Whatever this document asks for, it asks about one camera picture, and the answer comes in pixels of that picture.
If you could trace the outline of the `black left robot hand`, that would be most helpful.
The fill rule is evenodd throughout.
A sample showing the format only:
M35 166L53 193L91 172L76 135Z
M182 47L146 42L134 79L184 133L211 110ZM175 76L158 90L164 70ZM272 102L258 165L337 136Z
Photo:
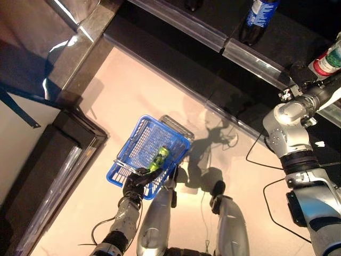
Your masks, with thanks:
M136 173L131 173L127 177L123 187L123 196L135 203L140 203L144 196L144 186L154 181L162 171L162 168L155 171L143 167L138 168Z

